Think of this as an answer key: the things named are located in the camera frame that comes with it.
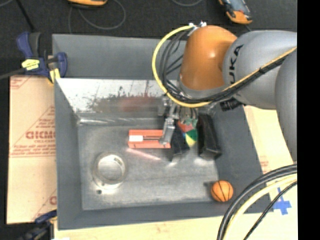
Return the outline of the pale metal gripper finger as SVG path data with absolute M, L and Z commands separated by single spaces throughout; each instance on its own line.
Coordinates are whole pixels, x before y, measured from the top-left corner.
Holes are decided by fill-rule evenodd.
M 162 136 L 159 139 L 161 145 L 170 144 L 175 130 L 175 120 L 166 118 L 163 125 Z

